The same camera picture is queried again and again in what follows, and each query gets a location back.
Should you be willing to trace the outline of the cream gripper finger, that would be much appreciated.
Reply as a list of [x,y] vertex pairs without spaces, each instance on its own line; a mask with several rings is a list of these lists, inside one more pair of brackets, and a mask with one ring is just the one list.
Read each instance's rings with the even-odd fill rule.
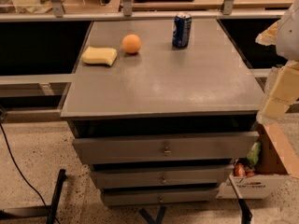
[[257,35],[255,42],[263,46],[275,45],[279,21],[275,21],[267,29]]
[[264,119],[281,118],[299,99],[299,63],[273,67],[265,85],[265,100],[261,108]]

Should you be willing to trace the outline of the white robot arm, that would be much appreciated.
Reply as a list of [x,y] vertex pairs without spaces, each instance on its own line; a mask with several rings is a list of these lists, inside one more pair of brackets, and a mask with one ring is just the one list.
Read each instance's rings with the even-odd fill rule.
[[299,0],[293,2],[280,20],[258,34],[255,42],[274,45],[277,55],[287,60],[282,68],[273,68],[266,80],[257,120],[270,124],[299,99]]

